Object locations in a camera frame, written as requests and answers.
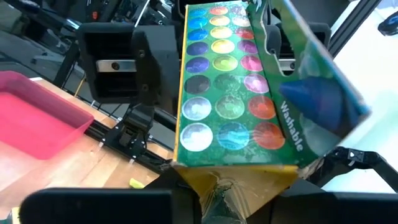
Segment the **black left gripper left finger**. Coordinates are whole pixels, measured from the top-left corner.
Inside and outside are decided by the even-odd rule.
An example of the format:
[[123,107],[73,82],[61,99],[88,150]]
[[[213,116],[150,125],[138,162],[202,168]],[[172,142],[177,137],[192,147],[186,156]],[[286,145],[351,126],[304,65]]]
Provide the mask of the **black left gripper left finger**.
[[201,224],[199,196],[175,169],[168,169],[144,188],[171,192],[173,223]]

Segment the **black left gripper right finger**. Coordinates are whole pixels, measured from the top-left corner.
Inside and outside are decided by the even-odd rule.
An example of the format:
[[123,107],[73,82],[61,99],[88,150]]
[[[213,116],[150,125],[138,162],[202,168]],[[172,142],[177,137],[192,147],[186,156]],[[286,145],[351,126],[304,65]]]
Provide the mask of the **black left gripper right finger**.
[[256,212],[250,215],[246,222],[247,224],[271,224],[272,220],[272,209],[274,202],[277,201],[279,197],[289,197],[294,195],[304,195],[311,192],[311,183],[299,179],[294,182],[293,185],[282,191],[279,195],[275,196],[273,199],[265,203]]

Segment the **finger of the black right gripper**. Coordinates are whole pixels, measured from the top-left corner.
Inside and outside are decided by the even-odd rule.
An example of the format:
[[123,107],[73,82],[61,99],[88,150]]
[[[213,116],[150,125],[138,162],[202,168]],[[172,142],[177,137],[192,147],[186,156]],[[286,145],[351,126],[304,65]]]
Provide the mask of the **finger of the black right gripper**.
[[280,29],[274,25],[266,25],[266,50],[279,58],[281,45]]
[[132,33],[139,101],[177,114],[180,60],[174,26],[138,26]]

